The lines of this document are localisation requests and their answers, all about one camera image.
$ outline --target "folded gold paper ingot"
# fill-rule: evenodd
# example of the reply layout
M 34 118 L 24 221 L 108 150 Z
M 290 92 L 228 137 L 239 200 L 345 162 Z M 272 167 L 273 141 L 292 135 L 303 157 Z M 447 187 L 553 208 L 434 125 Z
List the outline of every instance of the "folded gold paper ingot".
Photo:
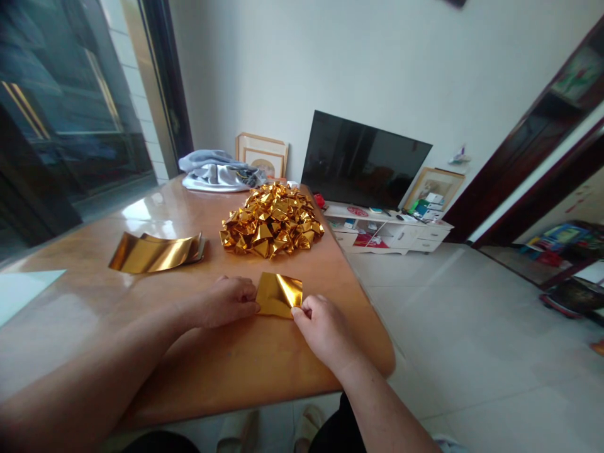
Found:
M 291 277 L 263 272 L 258 283 L 256 302 L 259 315 L 292 319 L 291 308 L 302 305 L 302 282 Z
M 109 267 L 129 274 L 165 271 L 203 258 L 206 240 L 201 233 L 183 239 L 161 239 L 144 233 L 124 233 Z
M 225 250 L 273 258 L 294 249 L 309 250 L 325 230 L 315 218 L 310 197 L 278 182 L 265 184 L 251 195 L 243 208 L 223 220 L 220 240 Z

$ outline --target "pile of gold paper ingots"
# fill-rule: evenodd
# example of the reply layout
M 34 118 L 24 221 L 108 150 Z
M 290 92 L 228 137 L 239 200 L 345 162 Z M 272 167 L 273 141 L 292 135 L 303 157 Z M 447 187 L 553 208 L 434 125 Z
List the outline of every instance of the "pile of gold paper ingots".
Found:
M 315 219 L 310 197 L 278 182 L 252 189 L 245 206 L 223 220 L 222 245 L 238 255 L 273 258 L 310 249 L 325 230 Z

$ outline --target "red object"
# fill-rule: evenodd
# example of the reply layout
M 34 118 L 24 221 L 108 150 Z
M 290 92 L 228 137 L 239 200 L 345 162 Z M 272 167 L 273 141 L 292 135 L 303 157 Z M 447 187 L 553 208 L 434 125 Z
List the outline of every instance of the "red object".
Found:
M 367 211 L 364 211 L 360 208 L 356 208 L 355 206 L 349 206 L 348 210 L 352 213 L 355 214 L 359 217 L 369 217 L 369 214 L 367 214 Z
M 384 241 L 378 243 L 371 242 L 370 234 L 358 235 L 357 240 L 354 242 L 354 245 L 357 247 L 370 247 L 372 249 L 389 249 L 389 247 L 384 243 Z
M 562 264 L 562 257 L 557 253 L 552 252 L 551 250 L 546 250 L 545 252 L 539 255 L 537 261 L 543 264 L 547 264 L 548 266 L 560 267 L 560 265 Z
M 568 308 L 563 307 L 559 303 L 556 303 L 556 301 L 554 301 L 547 294 L 541 294 L 539 296 L 539 299 L 541 299 L 541 302 L 543 302 L 543 304 L 546 307 L 553 308 L 554 310 L 559 311 L 560 313 L 562 313 L 567 318 L 570 318 L 570 319 L 581 319 L 583 317 L 582 314 L 577 313 L 577 312 L 575 312 L 573 310 L 569 310 Z
M 316 205 L 319 206 L 320 209 L 323 209 L 325 206 L 325 198 L 321 194 L 315 194 Z

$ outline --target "small box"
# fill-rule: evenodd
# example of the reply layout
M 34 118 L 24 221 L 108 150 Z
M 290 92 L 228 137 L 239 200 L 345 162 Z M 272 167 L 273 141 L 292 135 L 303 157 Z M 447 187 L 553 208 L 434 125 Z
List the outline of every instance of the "small box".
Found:
M 430 192 L 428 194 L 428 196 L 426 197 L 426 201 L 428 201 L 429 203 L 437 203 L 440 204 L 443 200 L 443 196 L 442 195 L 438 195 L 435 193 Z
M 426 211 L 428 210 L 428 205 L 427 204 L 420 204 L 418 203 L 417 206 L 415 207 L 415 213 L 418 213 L 420 216 L 423 216 Z
M 422 216 L 422 219 L 435 221 L 438 220 L 440 216 L 442 216 L 442 211 L 440 210 L 427 210 Z

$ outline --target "wooden table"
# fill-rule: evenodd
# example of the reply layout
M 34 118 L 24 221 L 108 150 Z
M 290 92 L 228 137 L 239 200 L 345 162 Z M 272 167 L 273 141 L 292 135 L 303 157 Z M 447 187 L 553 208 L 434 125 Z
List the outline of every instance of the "wooden table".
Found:
M 394 371 L 392 343 L 325 219 L 310 251 L 274 260 L 223 250 L 221 220 L 247 193 L 190 192 L 177 178 L 140 201 L 51 243 L 2 272 L 66 269 L 0 328 L 0 397 L 54 370 L 153 308 L 200 293 L 220 275 L 257 282 L 262 271 L 301 279 L 304 294 L 324 294 L 346 315 L 354 337 L 382 374 Z M 146 275 L 107 268 L 124 231 L 163 238 L 203 231 L 204 261 Z M 289 320 L 253 316 L 211 331 L 193 330 L 166 353 L 120 428 L 278 403 L 340 390 Z

